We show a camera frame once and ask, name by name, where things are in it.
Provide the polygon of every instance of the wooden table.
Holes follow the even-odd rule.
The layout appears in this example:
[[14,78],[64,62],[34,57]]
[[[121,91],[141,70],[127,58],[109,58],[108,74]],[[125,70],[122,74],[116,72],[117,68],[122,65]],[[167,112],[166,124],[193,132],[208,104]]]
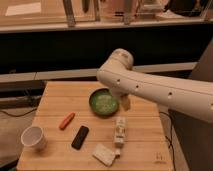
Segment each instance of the wooden table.
[[[48,140],[43,152],[24,148],[17,169],[24,170],[160,170],[171,171],[172,162],[156,104],[131,96],[131,109],[119,111],[102,119],[92,113],[90,94],[103,87],[98,82],[48,82],[33,125],[40,125]],[[68,127],[58,129],[62,119],[71,112],[76,116]],[[114,150],[113,136],[116,116],[127,118],[126,142],[122,156],[111,167],[94,157],[98,143]],[[90,132],[81,148],[71,148],[81,125]]]

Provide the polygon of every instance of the black rectangular object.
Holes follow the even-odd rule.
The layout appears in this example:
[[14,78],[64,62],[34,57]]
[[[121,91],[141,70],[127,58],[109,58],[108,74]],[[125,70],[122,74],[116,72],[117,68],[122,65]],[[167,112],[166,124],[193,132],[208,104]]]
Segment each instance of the black rectangular object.
[[87,128],[85,126],[81,126],[77,135],[75,136],[75,138],[72,142],[72,147],[79,150],[81,148],[88,132],[89,132],[89,128]]

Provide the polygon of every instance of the green bowl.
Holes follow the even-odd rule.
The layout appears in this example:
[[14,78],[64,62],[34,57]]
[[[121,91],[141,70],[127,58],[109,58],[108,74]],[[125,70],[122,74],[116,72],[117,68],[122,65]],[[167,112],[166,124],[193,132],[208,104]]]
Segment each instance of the green bowl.
[[99,116],[106,117],[114,114],[119,107],[119,102],[107,88],[101,88],[93,92],[89,98],[92,111]]

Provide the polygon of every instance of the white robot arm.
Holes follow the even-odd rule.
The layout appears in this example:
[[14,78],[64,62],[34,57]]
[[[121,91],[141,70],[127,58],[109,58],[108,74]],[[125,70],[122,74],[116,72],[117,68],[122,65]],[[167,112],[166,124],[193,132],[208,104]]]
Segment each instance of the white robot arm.
[[113,96],[133,94],[206,122],[213,122],[213,83],[132,71],[133,57],[116,49],[97,72]]

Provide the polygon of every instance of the paper cup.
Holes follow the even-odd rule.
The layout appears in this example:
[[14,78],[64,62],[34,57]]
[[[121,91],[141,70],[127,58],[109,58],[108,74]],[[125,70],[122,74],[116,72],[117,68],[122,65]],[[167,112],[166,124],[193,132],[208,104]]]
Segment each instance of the paper cup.
[[25,147],[35,150],[43,150],[47,144],[43,129],[39,126],[30,126],[21,135],[21,143]]

